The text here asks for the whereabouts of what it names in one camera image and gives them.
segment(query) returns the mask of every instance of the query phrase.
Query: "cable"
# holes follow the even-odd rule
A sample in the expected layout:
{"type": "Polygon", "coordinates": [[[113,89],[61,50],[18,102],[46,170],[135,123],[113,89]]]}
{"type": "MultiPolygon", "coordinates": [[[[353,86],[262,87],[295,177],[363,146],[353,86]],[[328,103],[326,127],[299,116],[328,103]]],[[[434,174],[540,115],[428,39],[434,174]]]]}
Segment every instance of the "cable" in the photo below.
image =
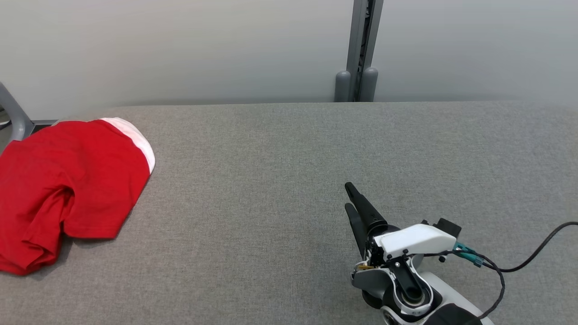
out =
{"type": "MultiPolygon", "coordinates": [[[[460,257],[458,254],[460,253],[464,253],[463,250],[447,250],[445,252],[441,252],[441,253],[437,253],[437,254],[424,254],[424,257],[428,257],[428,256],[442,256],[442,255],[448,255],[448,254],[454,254],[458,257],[460,257]]],[[[496,302],[492,305],[492,307],[490,307],[488,310],[486,310],[483,314],[481,314],[478,319],[482,320],[486,317],[488,317],[488,315],[493,312],[498,305],[500,304],[500,302],[502,301],[502,299],[504,298],[504,292],[506,292],[506,282],[504,281],[504,275],[502,274],[502,270],[494,263],[492,262],[489,258],[487,258],[486,256],[477,253],[477,252],[467,252],[468,254],[472,254],[475,255],[477,257],[483,258],[485,261],[488,261],[488,263],[490,264],[490,268],[493,269],[494,271],[496,271],[500,277],[500,283],[502,284],[502,290],[500,290],[500,295],[498,296],[498,299],[496,300],[496,302]]]]}
{"type": "MultiPolygon", "coordinates": [[[[532,253],[532,255],[530,255],[530,257],[527,260],[525,260],[522,264],[520,264],[514,268],[505,268],[505,269],[501,268],[499,270],[504,272],[504,273],[510,273],[510,272],[516,272],[516,271],[522,269],[524,266],[528,265],[538,255],[538,253],[540,253],[540,251],[544,248],[544,246],[546,246],[546,244],[552,239],[552,237],[554,237],[555,234],[557,234],[560,230],[562,230],[563,228],[565,228],[567,226],[578,226],[578,221],[569,221],[569,222],[563,223],[560,226],[556,227],[556,229],[554,229],[554,231],[552,231],[550,233],[550,235],[548,235],[548,237],[546,237],[546,239],[544,239],[544,241],[540,244],[540,246],[538,246],[538,248],[532,253]]],[[[496,269],[496,267],[497,267],[495,265],[489,265],[488,263],[482,263],[482,265],[484,265],[487,268],[491,268],[491,269],[496,269]]]]}

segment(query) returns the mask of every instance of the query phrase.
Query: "red fabric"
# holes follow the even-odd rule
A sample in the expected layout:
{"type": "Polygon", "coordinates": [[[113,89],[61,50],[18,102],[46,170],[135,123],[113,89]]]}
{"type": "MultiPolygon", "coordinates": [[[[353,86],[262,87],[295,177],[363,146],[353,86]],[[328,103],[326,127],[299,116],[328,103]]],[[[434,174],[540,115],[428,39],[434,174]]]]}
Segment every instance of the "red fabric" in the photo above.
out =
{"type": "Polygon", "coordinates": [[[149,177],[144,154],[111,124],[58,123],[0,156],[0,271],[58,259],[61,232],[114,238],[149,177]]]}

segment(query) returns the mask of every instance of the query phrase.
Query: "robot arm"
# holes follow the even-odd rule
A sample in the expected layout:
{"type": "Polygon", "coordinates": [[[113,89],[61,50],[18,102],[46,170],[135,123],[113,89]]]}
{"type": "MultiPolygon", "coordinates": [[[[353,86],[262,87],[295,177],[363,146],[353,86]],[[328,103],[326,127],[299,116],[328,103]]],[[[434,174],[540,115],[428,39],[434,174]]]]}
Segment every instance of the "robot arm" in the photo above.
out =
{"type": "Polygon", "coordinates": [[[351,273],[351,284],[364,300],[381,309],[389,325],[493,325],[482,312],[437,276],[416,268],[425,254],[459,248],[461,227],[440,219],[400,229],[383,216],[351,183],[345,184],[346,204],[362,261],[351,273]]]}

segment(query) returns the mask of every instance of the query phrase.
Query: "green connector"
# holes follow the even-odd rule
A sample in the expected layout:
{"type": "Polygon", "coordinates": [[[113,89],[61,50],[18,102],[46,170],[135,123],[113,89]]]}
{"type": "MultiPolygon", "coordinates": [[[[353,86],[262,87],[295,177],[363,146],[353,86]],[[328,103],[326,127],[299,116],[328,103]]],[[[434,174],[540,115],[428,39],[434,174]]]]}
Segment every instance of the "green connector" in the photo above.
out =
{"type": "Polygon", "coordinates": [[[462,244],[461,242],[455,242],[454,250],[463,250],[464,253],[458,253],[457,256],[461,258],[465,258],[466,260],[472,262],[475,266],[481,267],[484,263],[484,260],[480,257],[477,257],[473,254],[467,254],[466,252],[475,252],[475,250],[467,247],[466,245],[462,244]]]}

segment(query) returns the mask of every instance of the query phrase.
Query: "gray table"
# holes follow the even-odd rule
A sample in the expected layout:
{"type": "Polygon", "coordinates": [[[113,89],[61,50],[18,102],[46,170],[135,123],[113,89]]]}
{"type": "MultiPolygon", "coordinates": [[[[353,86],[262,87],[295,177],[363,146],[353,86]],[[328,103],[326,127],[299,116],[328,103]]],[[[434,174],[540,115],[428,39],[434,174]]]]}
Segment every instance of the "gray table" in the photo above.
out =
{"type": "MultiPolygon", "coordinates": [[[[0,275],[0,324],[380,324],[348,283],[352,181],[392,224],[444,217],[501,267],[578,217],[578,111],[519,102],[115,108],[157,165],[118,238],[0,275]]],[[[506,275],[496,324],[575,324],[578,229],[506,275]]],[[[480,309],[493,271],[426,261],[480,309]]]]}

